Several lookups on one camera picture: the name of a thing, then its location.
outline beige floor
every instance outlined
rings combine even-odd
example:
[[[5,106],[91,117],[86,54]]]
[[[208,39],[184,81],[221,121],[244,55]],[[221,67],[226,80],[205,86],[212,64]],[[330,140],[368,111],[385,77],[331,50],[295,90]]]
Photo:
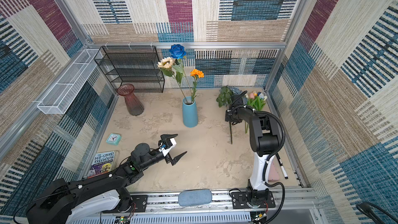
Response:
[[[199,124],[188,128],[182,123],[182,95],[179,89],[165,89],[163,93],[137,93],[145,110],[139,116],[127,112],[124,99],[119,96],[98,152],[119,151],[119,162],[128,157],[139,143],[157,147],[161,134],[178,134],[172,157],[187,151],[175,165],[159,162],[144,171],[144,176],[128,190],[167,191],[185,189],[227,189],[246,187],[251,176],[254,154],[244,123],[232,127],[233,144],[229,142],[229,125],[224,121],[225,107],[216,102],[218,89],[201,89],[197,94]],[[106,143],[111,133],[122,136],[118,146]],[[289,179],[277,171],[285,186],[297,186],[286,151],[279,152]]]

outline clock face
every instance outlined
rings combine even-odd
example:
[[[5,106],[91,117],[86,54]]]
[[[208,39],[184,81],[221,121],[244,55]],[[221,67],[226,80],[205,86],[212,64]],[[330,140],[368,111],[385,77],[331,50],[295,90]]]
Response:
[[[116,136],[116,135],[111,135],[111,136],[109,137],[109,139],[112,140],[112,141],[115,141],[115,140],[117,139],[117,136]]]

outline patterned wall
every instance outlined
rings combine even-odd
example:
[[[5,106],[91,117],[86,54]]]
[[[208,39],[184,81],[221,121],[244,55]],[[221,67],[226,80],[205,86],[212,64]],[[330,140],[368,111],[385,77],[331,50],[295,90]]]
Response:
[[[297,0],[66,0],[94,42],[283,41]]]
[[[0,136],[81,47],[54,0],[0,0]]]
[[[40,114],[0,163],[0,215],[34,200],[53,180],[77,180],[114,97],[96,68],[64,115]],[[0,223],[11,217],[0,216]],[[18,216],[25,216],[21,211]]]
[[[183,60],[187,75],[193,69],[203,71],[198,88],[233,86],[265,86],[271,67],[279,50],[193,50],[187,49]],[[170,56],[169,50],[158,51],[160,59]],[[188,78],[192,86],[193,77]],[[165,88],[178,88],[177,82],[165,76]],[[182,87],[188,87],[185,80]]]
[[[0,136],[81,47],[54,0],[0,0]],[[113,97],[96,69],[64,115],[35,119],[0,162],[0,223],[54,179],[77,179]]]
[[[309,0],[298,28],[269,92],[304,180],[329,223],[398,216],[398,0]]]

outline book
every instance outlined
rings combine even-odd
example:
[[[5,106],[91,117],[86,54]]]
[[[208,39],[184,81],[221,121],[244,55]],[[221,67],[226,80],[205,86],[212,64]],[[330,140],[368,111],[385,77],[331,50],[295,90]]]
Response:
[[[94,156],[87,178],[107,173],[115,168],[117,151],[99,152]]]

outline alarm clock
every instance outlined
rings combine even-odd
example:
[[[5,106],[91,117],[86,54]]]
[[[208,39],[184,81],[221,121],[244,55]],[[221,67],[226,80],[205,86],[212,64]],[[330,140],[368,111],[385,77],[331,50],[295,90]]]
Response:
[[[111,133],[107,139],[107,143],[116,146],[121,140],[121,136],[119,134]]]

